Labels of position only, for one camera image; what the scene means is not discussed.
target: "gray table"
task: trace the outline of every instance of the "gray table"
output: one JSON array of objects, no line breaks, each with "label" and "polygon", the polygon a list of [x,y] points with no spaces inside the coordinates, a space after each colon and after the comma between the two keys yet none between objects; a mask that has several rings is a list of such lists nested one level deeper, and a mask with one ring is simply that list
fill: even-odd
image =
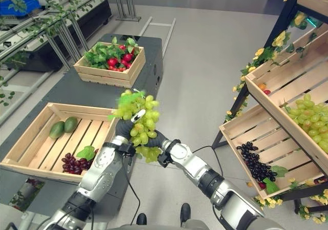
[{"label": "gray table", "polygon": [[[106,34],[99,41],[111,42],[113,36],[116,36],[119,42],[126,37],[126,35]],[[163,75],[161,39],[135,37],[135,40],[141,47],[145,48],[146,64],[137,77],[133,88],[145,90],[147,94],[152,94],[156,97]],[[3,160],[4,156],[48,102],[116,108],[116,100],[120,97],[123,90],[124,88],[120,87],[84,82],[78,77],[76,71],[71,69],[44,96],[0,146],[0,160]],[[128,166],[128,163],[133,165],[133,160],[125,160],[128,171],[131,171],[131,166]],[[20,189],[27,178],[27,175],[1,167],[0,203],[8,204],[14,192]],[[32,212],[51,216],[58,208],[63,206],[66,199],[76,189],[76,184],[74,183],[36,178],[44,181],[45,185],[28,208]],[[95,221],[108,222],[118,212],[127,186],[123,171],[120,171],[107,196],[96,206],[94,210]]]}]

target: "display stand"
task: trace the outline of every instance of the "display stand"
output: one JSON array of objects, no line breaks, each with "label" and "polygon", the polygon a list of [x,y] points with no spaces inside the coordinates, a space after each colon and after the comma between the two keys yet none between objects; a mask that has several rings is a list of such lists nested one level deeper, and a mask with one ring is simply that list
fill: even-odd
[{"label": "display stand", "polygon": [[[285,30],[289,24],[291,23],[292,19],[294,19],[296,13],[298,11],[304,12],[305,14],[307,14],[308,16],[311,16],[313,18],[316,18],[324,23],[328,23],[328,16],[325,16],[321,13],[318,13],[312,9],[309,9],[305,6],[302,6],[300,4],[297,3],[297,0],[287,0],[268,40],[266,41],[264,47],[268,47],[272,44],[273,40],[283,31]],[[232,113],[232,116],[235,117],[236,113],[239,111],[240,107],[242,106],[242,104],[244,103],[245,99],[248,97],[248,95],[250,95],[247,85],[244,84],[244,86],[242,87],[241,91],[239,92],[236,101],[234,102],[233,106],[231,107],[230,111]],[[223,145],[228,144],[227,141],[221,141],[223,137],[222,131],[219,131],[213,144],[212,144],[212,148],[216,149],[219,148]],[[299,145],[299,147],[302,147],[301,144],[299,144],[292,135],[290,135],[290,137]],[[328,182],[322,183],[322,184],[318,184],[316,186],[312,186],[312,187],[308,187],[305,189],[299,189],[299,190],[292,190],[283,194],[280,194],[280,198],[284,201],[288,201],[288,200],[294,200],[295,203],[295,213],[298,213],[298,209],[299,206],[301,204],[301,198],[305,198],[305,197],[309,197],[309,196],[313,196],[313,195],[318,195],[321,194],[323,192],[324,189],[328,188]],[[317,207],[309,207],[309,211],[314,213],[314,212],[322,212],[322,211],[328,211],[328,205],[323,205],[323,206],[317,206]]]}]

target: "wire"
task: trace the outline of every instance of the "wire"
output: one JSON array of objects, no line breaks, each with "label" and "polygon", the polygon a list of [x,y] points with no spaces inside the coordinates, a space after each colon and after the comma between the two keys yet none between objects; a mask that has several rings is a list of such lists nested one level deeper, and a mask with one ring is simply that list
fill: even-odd
[{"label": "wire", "polygon": [[48,217],[47,219],[45,219],[44,221],[42,221],[42,222],[37,226],[36,230],[39,230],[40,227],[41,227],[43,224],[45,224],[46,221],[49,221],[50,219],[51,219],[51,217]]},{"label": "wire", "polygon": [[212,209],[213,209],[213,213],[214,213],[216,219],[217,219],[218,221],[220,221],[220,218],[218,217],[218,215],[217,215],[216,212],[215,212],[215,206],[214,206],[214,204],[212,204]]},{"label": "wire", "polygon": [[204,148],[212,148],[212,151],[214,152],[214,155],[215,155],[215,157],[216,157],[216,161],[217,161],[217,163],[219,164],[219,167],[220,167],[221,176],[223,177],[223,169],[222,169],[222,166],[221,166],[220,160],[219,160],[219,158],[218,158],[218,156],[217,156],[215,150],[213,149],[213,147],[212,147],[211,145],[205,145],[204,147],[198,148],[198,149],[195,150],[193,153],[198,152],[198,151],[200,151],[200,150],[202,150],[202,149],[204,149]]},{"label": "wire", "polygon": [[140,199],[139,199],[138,195],[136,194],[135,190],[133,189],[133,187],[132,187],[132,185],[131,185],[131,183],[130,183],[130,180],[129,180],[129,177],[128,177],[128,173],[127,173],[127,171],[125,170],[125,167],[124,167],[123,158],[122,158],[122,168],[123,168],[123,170],[124,170],[125,178],[126,178],[128,184],[129,184],[129,186],[130,186],[130,188],[131,188],[133,194],[135,195],[135,197],[136,197],[137,200],[138,200],[138,207],[137,207],[137,210],[135,211],[134,216],[133,216],[133,218],[132,218],[132,221],[131,221],[131,223],[130,223],[130,225],[132,225],[132,223],[133,223],[133,221],[134,221],[134,218],[135,218],[135,216],[137,215],[137,213],[138,213],[138,211],[139,211],[139,208],[140,208]]}]

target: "person's foot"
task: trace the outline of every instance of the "person's foot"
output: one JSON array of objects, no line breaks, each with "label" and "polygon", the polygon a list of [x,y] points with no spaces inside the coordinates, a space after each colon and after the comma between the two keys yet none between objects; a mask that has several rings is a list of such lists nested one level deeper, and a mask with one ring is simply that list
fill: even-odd
[{"label": "person's foot", "polygon": [[147,217],[144,213],[140,213],[137,217],[137,225],[147,225]]},{"label": "person's foot", "polygon": [[180,211],[180,226],[182,226],[184,222],[190,219],[190,215],[191,215],[190,205],[188,203],[184,203],[181,206],[181,211]]}]

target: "gray floor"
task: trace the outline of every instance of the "gray floor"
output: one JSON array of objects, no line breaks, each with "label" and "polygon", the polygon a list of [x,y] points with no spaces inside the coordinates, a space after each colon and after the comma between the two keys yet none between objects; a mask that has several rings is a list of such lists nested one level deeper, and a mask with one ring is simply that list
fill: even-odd
[{"label": "gray floor", "polygon": [[[226,110],[233,103],[235,94],[231,89],[239,82],[239,70],[263,46],[277,16],[261,12],[137,5],[142,20],[135,23],[116,21],[116,7],[111,7],[114,17],[97,31],[89,41],[90,45],[105,33],[138,34],[149,16],[156,23],[171,23],[173,18],[177,19],[163,60],[165,72],[157,98],[161,112],[157,128],[169,138],[181,139],[192,150],[212,144]],[[150,27],[145,36],[164,40],[167,32],[165,27]],[[63,71],[53,74],[12,115],[0,128],[1,139],[13,130],[62,74]],[[222,147],[217,154],[224,176],[249,196],[255,196],[255,190],[246,186],[249,179],[231,149]],[[212,151],[200,151],[199,156],[218,170]],[[140,212],[146,213],[149,224],[177,226],[180,207],[188,202],[193,218],[203,220],[210,229],[223,229],[215,219],[208,199],[173,165],[164,169],[155,163],[138,160],[131,183],[141,199]],[[128,189],[120,212],[109,219],[109,227],[130,222],[136,207],[136,199]],[[265,212],[286,229],[326,229],[312,221],[302,221],[294,214],[292,202]]]}]

